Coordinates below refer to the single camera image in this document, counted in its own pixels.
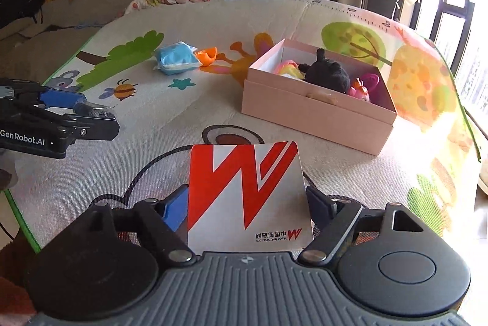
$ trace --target red w logo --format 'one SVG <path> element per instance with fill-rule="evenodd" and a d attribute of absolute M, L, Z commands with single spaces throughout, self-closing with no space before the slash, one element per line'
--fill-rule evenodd
<path fill-rule="evenodd" d="M 298 230 L 288 230 L 288 240 L 291 241 L 291 237 L 295 237 L 295 240 L 298 238 L 300 233 L 302 232 L 302 229 L 299 228 Z"/>
<path fill-rule="evenodd" d="M 259 165 L 260 181 L 270 171 L 286 144 L 286 142 L 275 143 L 264 157 Z M 276 188 L 297 153 L 297 145 L 292 142 L 262 187 L 258 189 L 254 146 L 236 146 L 215 170 L 213 170 L 213 146 L 208 144 L 193 146 L 190 166 L 188 229 L 195 225 L 239 171 L 242 176 L 242 203 L 244 229 L 246 229 Z"/>

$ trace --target black plush toy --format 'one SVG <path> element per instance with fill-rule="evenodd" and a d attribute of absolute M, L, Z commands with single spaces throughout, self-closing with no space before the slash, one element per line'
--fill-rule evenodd
<path fill-rule="evenodd" d="M 305 82 L 347 94 L 351 81 L 346 70 L 333 60 L 325 58 L 325 50 L 317 49 L 317 61 L 309 66 L 299 64 L 298 69 L 305 73 Z"/>

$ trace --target printed bee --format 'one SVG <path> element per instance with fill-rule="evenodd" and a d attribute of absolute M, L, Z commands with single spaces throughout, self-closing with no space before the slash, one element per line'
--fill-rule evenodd
<path fill-rule="evenodd" d="M 136 86 L 137 84 L 126 84 L 126 82 L 129 79 L 124 79 L 120 80 L 117 82 L 117 87 L 114 88 L 107 88 L 105 89 L 105 93 L 102 93 L 98 98 L 99 99 L 106 99 L 107 97 L 110 97 L 114 95 L 116 98 L 118 98 L 120 101 L 123 99 L 126 99 L 128 97 L 134 97 L 134 93 L 137 93 L 136 91 Z"/>

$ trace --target printed giraffe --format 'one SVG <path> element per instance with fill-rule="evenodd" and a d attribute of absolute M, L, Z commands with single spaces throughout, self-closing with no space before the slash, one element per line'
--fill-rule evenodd
<path fill-rule="evenodd" d="M 263 56 L 268 50 L 273 47 L 273 40 L 269 34 L 262 32 L 256 34 L 254 37 L 254 49 L 256 54 L 251 55 L 242 48 L 242 42 L 234 42 L 229 49 L 240 53 L 242 56 L 238 60 L 231 60 L 225 56 L 224 53 L 217 55 L 216 61 L 224 61 L 229 66 L 223 66 L 221 64 L 211 64 L 210 66 L 200 67 L 201 71 L 210 72 L 212 74 L 228 74 L 231 75 L 239 84 L 243 87 L 244 81 L 247 78 L 247 70 L 251 64 L 253 64 L 259 57 Z"/>

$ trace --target gray handle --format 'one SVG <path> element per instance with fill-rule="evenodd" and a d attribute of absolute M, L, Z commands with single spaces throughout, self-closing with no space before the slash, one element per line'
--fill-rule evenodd
<path fill-rule="evenodd" d="M 171 269 L 137 306 L 111 319 L 66 322 L 45 314 L 32 326 L 469 326 L 455 312 L 395 319 L 353 303 L 330 272 L 308 268 L 289 253 L 205 253 L 189 268 Z"/>

